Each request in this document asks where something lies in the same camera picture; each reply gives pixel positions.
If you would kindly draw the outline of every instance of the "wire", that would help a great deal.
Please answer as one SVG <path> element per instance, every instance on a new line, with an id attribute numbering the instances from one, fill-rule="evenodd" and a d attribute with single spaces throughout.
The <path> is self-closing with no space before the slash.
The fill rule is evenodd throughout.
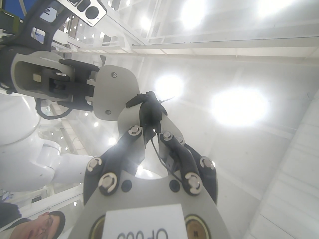
<path id="1" fill-rule="evenodd" d="M 177 177 L 177 176 L 171 171 L 171 169 L 169 169 L 169 168 L 165 165 L 165 163 L 164 163 L 164 162 L 162 161 L 162 159 L 160 158 L 160 155 L 159 155 L 159 153 L 158 153 L 158 151 L 157 151 L 157 149 L 156 149 L 156 147 L 155 147 L 155 145 L 154 145 L 153 139 L 151 139 L 151 142 L 152 142 L 152 145 L 153 145 L 153 147 L 154 147 L 154 150 L 155 150 L 155 152 L 156 152 L 156 155 L 157 155 L 157 157 L 159 158 L 159 161 L 161 162 L 161 164 L 169 171 L 170 174 L 172 174 L 177 180 L 179 180 L 179 181 L 182 183 L 181 179 L 180 179 L 179 177 Z"/>

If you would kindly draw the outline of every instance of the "eyeglasses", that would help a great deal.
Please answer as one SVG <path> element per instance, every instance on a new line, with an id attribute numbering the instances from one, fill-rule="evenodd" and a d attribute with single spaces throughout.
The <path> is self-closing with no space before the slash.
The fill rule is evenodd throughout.
<path id="1" fill-rule="evenodd" d="M 53 223 L 52 216 L 49 215 L 49 218 L 45 220 L 42 227 L 40 228 L 42 230 L 42 233 L 39 234 L 39 239 L 48 239 L 49 228 L 52 226 L 52 223 Z"/>

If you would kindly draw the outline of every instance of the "white wall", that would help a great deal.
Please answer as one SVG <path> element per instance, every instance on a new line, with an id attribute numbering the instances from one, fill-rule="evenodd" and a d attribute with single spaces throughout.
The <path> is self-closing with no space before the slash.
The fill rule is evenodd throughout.
<path id="1" fill-rule="evenodd" d="M 245 239 L 319 238 L 319 91 L 256 212 Z"/>

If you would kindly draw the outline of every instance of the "black cable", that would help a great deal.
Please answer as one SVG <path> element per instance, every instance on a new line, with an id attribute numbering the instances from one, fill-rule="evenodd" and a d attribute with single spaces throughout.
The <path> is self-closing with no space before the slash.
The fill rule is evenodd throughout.
<path id="1" fill-rule="evenodd" d="M 55 119 L 60 119 L 60 118 L 63 118 L 67 115 L 70 114 L 70 112 L 73 110 L 73 108 L 69 108 L 66 112 L 64 112 L 63 114 L 61 115 L 57 115 L 57 116 L 47 116 L 46 114 L 44 114 L 41 110 L 41 101 L 44 100 L 44 99 L 36 99 L 35 100 L 35 110 L 37 111 L 37 113 L 43 117 L 44 119 L 46 120 L 55 120 Z"/>
<path id="2" fill-rule="evenodd" d="M 162 159 L 160 158 L 160 155 L 159 155 L 159 153 L 158 153 L 158 151 L 157 151 L 157 149 L 156 149 L 156 147 L 155 147 L 155 145 L 154 145 L 153 139 L 151 139 L 151 142 L 152 142 L 152 144 L 153 144 L 153 147 L 154 147 L 154 150 L 155 150 L 155 152 L 156 152 L 156 155 L 157 155 L 157 157 L 159 158 L 159 161 L 162 163 L 162 165 L 170 172 L 170 174 L 172 174 L 177 180 L 179 180 L 179 181 L 182 183 L 181 179 L 180 179 L 179 177 L 177 177 L 177 176 L 171 171 L 171 169 L 169 169 L 169 168 L 165 165 L 165 163 L 164 163 L 164 162 L 162 161 Z"/>

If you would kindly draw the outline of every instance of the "man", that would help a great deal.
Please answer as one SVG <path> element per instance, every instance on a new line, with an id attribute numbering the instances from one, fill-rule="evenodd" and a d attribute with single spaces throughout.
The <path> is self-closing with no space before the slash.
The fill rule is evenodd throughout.
<path id="1" fill-rule="evenodd" d="M 65 225 L 60 211 L 46 212 L 32 221 L 21 217 L 16 205 L 0 203 L 1 239 L 57 239 Z"/>

